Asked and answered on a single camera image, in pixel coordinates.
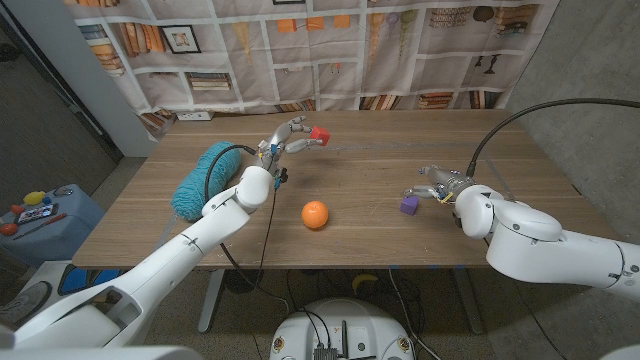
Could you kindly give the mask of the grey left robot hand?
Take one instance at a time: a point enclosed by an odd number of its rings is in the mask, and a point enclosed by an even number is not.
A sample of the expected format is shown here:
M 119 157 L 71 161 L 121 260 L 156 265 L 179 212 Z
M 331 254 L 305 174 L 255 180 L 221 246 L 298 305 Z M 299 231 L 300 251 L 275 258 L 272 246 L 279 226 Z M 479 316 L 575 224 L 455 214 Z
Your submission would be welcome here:
M 278 161 L 284 153 L 294 154 L 314 146 L 325 146 L 325 140 L 311 138 L 312 128 L 303 124 L 305 120 L 305 116 L 295 117 L 281 124 L 267 140 L 262 140 L 257 147 L 256 165 L 275 175 Z M 308 138 L 288 143 L 289 138 L 297 132 L 307 134 Z

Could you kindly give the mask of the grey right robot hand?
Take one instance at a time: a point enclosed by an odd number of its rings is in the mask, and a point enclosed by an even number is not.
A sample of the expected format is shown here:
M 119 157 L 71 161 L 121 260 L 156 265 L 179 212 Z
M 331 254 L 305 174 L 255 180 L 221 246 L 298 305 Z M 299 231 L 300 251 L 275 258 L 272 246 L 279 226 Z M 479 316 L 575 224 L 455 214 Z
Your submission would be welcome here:
M 454 204 L 462 191 L 476 184 L 476 181 L 458 170 L 441 168 L 436 165 L 422 167 L 421 175 L 426 175 L 429 185 L 414 185 L 403 192 L 404 196 L 435 198 L 443 204 Z

